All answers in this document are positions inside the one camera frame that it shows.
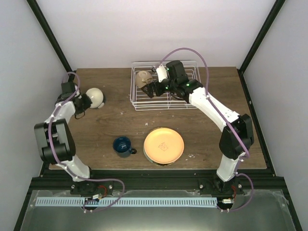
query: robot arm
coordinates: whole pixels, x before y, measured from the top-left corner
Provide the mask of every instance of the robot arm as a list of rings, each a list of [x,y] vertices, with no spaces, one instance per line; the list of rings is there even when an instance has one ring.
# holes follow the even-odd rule
[[[183,64],[180,61],[172,61],[166,64],[165,67],[161,64],[155,71],[158,75],[158,80],[152,80],[150,83],[143,86],[141,89],[150,97],[162,95],[165,92],[176,94],[178,98],[196,106],[204,114],[206,114],[222,132],[219,142],[219,148],[223,153],[220,166],[217,169],[217,175],[222,181],[228,182],[236,175],[236,169],[242,157],[246,154],[242,146],[237,141],[236,137],[227,126],[226,122],[219,115],[211,102],[219,109],[227,121],[232,125],[246,148],[249,150],[254,143],[254,135],[252,129],[252,120],[248,115],[239,115],[230,110],[212,95],[206,95],[203,85],[195,79],[189,80]]]
[[[63,104],[75,91],[75,84],[72,82],[62,83],[62,94],[57,100],[52,115],[44,123],[36,124],[34,132],[38,144],[41,159],[44,162],[55,164],[63,168],[74,181],[83,181],[76,176],[90,178],[90,168],[83,164],[76,155],[75,143],[68,128],[68,122],[72,116],[83,113],[89,107],[100,108],[104,104],[103,93],[99,89],[90,89],[85,94],[77,93],[75,98]],[[93,96],[98,94],[98,102],[94,102]],[[48,124],[54,117],[51,125],[51,134],[54,148],[61,164],[54,159],[50,148],[48,136]]]

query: logo on plate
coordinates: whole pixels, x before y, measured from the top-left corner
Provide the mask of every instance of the logo on plate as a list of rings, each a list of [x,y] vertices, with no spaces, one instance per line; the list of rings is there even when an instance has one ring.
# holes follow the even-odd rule
[[[166,151],[168,149],[167,145],[164,143],[161,143],[159,146],[158,146],[161,150],[163,151]]]

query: beige cup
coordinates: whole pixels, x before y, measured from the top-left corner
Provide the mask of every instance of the beige cup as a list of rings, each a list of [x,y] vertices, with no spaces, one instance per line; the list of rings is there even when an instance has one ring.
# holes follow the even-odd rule
[[[136,85],[138,88],[144,87],[146,84],[150,83],[153,77],[148,71],[140,71],[136,74]]]

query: mug handle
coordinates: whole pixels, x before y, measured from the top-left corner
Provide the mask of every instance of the mug handle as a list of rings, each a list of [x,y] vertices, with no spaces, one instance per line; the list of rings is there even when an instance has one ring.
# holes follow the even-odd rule
[[[134,148],[132,148],[132,149],[130,150],[130,153],[131,153],[131,154],[136,154],[136,153],[137,153],[137,150],[134,149]]]

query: white wall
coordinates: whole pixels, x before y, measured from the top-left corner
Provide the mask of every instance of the white wall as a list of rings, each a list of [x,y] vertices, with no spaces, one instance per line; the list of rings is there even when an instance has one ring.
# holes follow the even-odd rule
[[[0,224],[13,230],[42,165],[33,127],[52,112],[65,70],[25,0],[0,7]]]
[[[131,67],[179,47],[209,66],[240,67],[274,2],[38,0],[73,69]],[[199,60],[189,51],[172,59]]]
[[[279,176],[308,230],[308,1],[286,1],[245,79]]]

